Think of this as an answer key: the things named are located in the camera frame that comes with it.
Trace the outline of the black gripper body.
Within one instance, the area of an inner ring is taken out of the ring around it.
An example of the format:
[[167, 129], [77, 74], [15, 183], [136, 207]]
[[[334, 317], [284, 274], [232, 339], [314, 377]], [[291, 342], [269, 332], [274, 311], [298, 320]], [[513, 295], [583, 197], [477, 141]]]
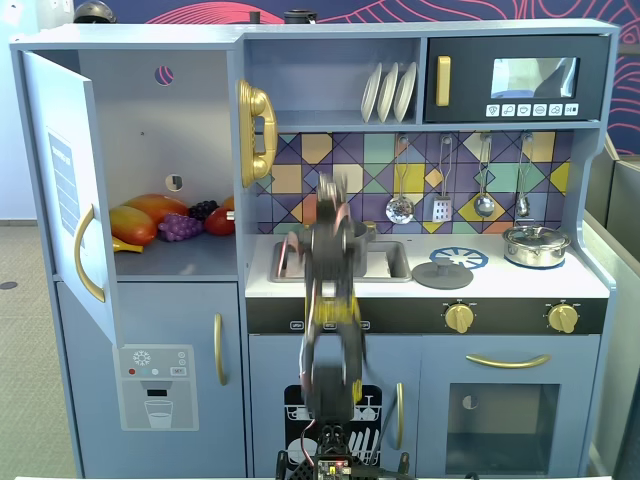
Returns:
[[321, 236], [335, 236], [341, 231], [353, 233], [353, 219], [347, 202], [318, 200], [314, 233]]

